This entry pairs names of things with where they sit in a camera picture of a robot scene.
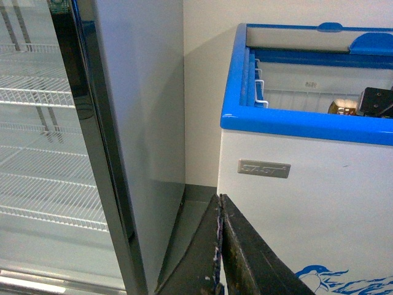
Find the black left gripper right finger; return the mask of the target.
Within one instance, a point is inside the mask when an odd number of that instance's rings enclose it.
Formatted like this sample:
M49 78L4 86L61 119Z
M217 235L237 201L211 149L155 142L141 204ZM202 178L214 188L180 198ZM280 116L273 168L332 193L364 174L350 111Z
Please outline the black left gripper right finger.
M223 212L222 258L228 294L312 294L253 228L228 195Z

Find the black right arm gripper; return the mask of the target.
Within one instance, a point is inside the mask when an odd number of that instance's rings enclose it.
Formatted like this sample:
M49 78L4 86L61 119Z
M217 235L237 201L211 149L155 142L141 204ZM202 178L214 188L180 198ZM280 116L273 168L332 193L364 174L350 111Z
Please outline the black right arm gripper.
M367 87L360 94L356 114L365 117L392 118L392 90Z

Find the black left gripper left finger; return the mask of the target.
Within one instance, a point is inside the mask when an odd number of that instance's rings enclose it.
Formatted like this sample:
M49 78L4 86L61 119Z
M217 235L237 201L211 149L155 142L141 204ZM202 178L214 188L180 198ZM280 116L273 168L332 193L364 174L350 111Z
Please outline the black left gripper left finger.
M180 209L155 294L219 294L222 210L214 194L207 202L186 200Z

